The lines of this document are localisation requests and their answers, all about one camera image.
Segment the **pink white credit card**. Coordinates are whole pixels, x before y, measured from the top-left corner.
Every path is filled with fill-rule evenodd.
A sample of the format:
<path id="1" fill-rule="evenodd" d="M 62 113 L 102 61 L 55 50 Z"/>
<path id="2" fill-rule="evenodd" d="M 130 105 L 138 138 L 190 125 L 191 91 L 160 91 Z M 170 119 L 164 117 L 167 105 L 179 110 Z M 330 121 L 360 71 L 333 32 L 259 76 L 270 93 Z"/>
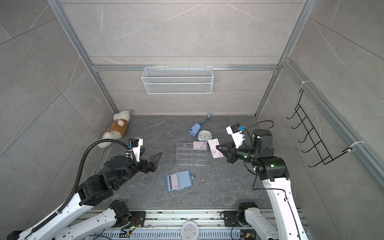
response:
<path id="1" fill-rule="evenodd" d="M 193 142 L 193 150 L 197 151 L 206 151 L 207 150 L 207 142 Z"/>

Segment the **clear acrylic organizer tray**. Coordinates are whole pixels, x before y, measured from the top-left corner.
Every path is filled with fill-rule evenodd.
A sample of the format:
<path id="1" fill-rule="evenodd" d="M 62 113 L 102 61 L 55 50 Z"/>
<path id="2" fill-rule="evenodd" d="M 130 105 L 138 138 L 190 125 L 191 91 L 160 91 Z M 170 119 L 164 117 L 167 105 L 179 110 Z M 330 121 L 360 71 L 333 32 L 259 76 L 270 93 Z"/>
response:
<path id="1" fill-rule="evenodd" d="M 177 165 L 207 166 L 208 145 L 206 151 L 193 150 L 193 142 L 176 144 Z"/>

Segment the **blue leather card holder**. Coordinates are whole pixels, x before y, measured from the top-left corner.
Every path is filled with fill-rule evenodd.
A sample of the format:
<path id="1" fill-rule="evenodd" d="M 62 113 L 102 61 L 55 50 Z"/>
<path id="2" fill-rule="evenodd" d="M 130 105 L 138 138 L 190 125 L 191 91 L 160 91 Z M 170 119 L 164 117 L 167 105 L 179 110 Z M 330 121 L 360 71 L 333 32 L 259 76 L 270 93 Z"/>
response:
<path id="1" fill-rule="evenodd" d="M 179 187 L 180 187 L 176 191 L 192 188 L 194 186 L 194 183 L 193 183 L 194 177 L 192 176 L 191 171 L 184 171 L 184 172 L 179 172 L 174 174 L 178 174 Z M 166 192 L 167 193 L 175 192 L 175 191 L 171 191 L 171 192 L 168 191 L 166 176 L 167 175 L 165 175 Z"/>

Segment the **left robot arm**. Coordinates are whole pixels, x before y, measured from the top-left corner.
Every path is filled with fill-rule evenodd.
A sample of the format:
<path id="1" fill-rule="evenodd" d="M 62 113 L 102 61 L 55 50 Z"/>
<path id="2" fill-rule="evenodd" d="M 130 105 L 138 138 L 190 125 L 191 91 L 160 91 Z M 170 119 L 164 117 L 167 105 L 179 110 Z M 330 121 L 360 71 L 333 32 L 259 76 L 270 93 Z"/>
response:
<path id="1" fill-rule="evenodd" d="M 8 240 L 33 240 L 42 235 L 43 240 L 48 240 L 63 230 L 64 223 L 74 217 L 79 210 L 85 207 L 95 207 L 113 195 L 122 184 L 130 180 L 138 172 L 155 172 L 162 153 L 150 156 L 150 160 L 130 160 L 128 157 L 115 156 L 104 163 L 98 174 L 89 177 L 85 182 L 75 188 L 72 197 L 63 203 L 58 210 L 42 220 L 37 226 L 27 231 L 13 231 L 7 236 Z"/>

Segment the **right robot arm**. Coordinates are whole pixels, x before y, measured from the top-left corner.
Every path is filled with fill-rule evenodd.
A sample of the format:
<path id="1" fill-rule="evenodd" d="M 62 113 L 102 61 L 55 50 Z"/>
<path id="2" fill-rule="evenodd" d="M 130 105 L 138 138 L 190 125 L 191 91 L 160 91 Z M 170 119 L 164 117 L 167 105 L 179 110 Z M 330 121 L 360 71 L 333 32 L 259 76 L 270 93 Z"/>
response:
<path id="1" fill-rule="evenodd" d="M 268 193 L 277 226 L 273 227 L 253 202 L 239 205 L 238 224 L 251 226 L 263 240 L 307 240 L 309 237 L 292 195 L 290 174 L 285 161 L 274 154 L 271 131 L 254 130 L 252 144 L 247 147 L 244 145 L 243 126 L 232 125 L 226 130 L 232 136 L 233 142 L 218 145 L 216 149 L 231 164 L 242 160 L 253 166 L 255 179 L 262 181 L 261 189 Z"/>

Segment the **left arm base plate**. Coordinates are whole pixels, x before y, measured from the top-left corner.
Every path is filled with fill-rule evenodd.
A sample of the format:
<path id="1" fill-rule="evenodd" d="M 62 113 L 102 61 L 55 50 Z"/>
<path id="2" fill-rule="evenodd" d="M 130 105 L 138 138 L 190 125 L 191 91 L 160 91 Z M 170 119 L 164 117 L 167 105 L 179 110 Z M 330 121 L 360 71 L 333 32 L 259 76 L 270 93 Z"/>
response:
<path id="1" fill-rule="evenodd" d="M 133 211 L 129 217 L 124 217 L 122 226 L 125 228 L 143 227 L 146 221 L 146 211 Z"/>

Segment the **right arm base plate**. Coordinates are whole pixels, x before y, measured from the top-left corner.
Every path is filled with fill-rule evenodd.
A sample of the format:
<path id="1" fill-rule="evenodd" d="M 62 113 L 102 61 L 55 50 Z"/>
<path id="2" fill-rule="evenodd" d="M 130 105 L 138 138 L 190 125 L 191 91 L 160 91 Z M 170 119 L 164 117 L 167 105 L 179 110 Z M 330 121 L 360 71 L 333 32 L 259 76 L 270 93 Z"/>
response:
<path id="1" fill-rule="evenodd" d="M 239 221 L 237 211 L 223 211 L 220 217 L 224 221 L 225 227 L 233 227 Z"/>

